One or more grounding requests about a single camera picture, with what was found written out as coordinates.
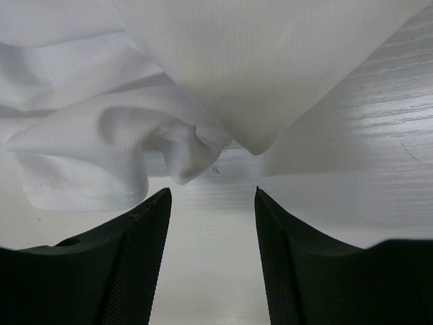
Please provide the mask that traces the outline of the white t shirt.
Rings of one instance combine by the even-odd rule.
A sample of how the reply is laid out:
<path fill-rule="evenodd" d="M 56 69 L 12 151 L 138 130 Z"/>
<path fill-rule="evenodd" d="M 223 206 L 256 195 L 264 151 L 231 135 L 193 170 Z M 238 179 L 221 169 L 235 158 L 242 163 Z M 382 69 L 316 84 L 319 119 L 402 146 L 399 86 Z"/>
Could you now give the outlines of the white t shirt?
<path fill-rule="evenodd" d="M 1 146 L 31 205 L 121 211 L 266 152 L 427 1 L 2 1 Z"/>

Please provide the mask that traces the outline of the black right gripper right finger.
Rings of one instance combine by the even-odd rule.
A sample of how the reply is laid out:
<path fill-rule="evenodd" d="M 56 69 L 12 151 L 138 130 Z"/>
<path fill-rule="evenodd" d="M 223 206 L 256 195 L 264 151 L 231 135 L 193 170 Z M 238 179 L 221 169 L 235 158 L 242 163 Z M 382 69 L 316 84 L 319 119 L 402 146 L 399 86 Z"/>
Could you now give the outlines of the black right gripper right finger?
<path fill-rule="evenodd" d="M 359 248 L 293 216 L 263 190 L 256 232 L 272 324 L 431 324 L 432 241 Z"/>

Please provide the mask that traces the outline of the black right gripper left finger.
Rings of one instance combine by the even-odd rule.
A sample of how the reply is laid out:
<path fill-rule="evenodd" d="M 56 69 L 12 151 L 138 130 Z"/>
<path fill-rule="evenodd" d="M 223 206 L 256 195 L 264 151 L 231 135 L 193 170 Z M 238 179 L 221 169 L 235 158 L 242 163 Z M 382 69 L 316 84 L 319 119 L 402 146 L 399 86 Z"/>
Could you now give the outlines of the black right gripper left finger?
<path fill-rule="evenodd" d="M 1 249 L 2 324 L 148 324 L 172 195 L 54 246 Z"/>

